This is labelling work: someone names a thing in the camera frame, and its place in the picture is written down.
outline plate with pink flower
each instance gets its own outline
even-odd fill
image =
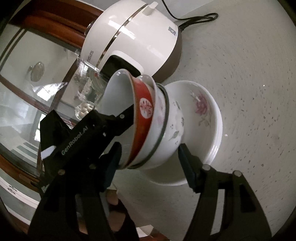
[[[202,163],[211,164],[222,139],[222,117],[209,91],[198,83],[180,80],[165,86],[184,116],[185,143]],[[163,165],[144,171],[149,180],[160,185],[187,183],[177,151]]]

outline white countertop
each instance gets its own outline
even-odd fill
[[[223,137],[212,166],[243,172],[274,234],[296,205],[296,27],[276,0],[214,0],[196,12],[215,11],[217,20],[183,31],[164,84],[193,80],[213,95]],[[114,184],[149,224],[183,239],[198,201],[188,185],[158,186],[135,170],[117,171]]]

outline rice cooker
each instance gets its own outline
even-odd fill
[[[90,26],[81,58],[107,79],[119,69],[152,76],[161,83],[176,70],[182,37],[177,25],[160,13],[157,2],[121,0]]]

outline rice cooker logo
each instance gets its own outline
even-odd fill
[[[169,27],[168,30],[169,30],[173,35],[176,36],[176,31],[175,31],[175,30],[173,30],[171,27]]]
[[[66,154],[66,152],[74,145],[74,143],[76,142],[76,141],[78,141],[78,139],[86,132],[88,130],[88,127],[87,126],[85,126],[84,128],[83,128],[83,130],[82,130],[82,132],[80,131],[79,132],[79,134],[77,135],[77,136],[75,136],[74,138],[73,138],[73,140],[72,141],[70,141],[69,142],[69,145],[64,149],[64,150],[62,150],[62,155],[65,155]]]

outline power cord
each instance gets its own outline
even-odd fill
[[[181,29],[181,31],[183,31],[185,28],[187,28],[188,26],[192,25],[192,24],[196,24],[196,23],[205,23],[205,22],[210,22],[210,21],[213,21],[215,20],[216,18],[218,18],[218,14],[213,12],[213,13],[209,13],[209,14],[206,14],[204,16],[196,16],[196,17],[189,17],[189,18],[176,18],[171,12],[170,10],[168,9],[166,3],[164,0],[161,0],[163,5],[165,6],[165,8],[167,9],[168,13],[176,20],[188,20],[184,23],[182,23],[179,28]]]

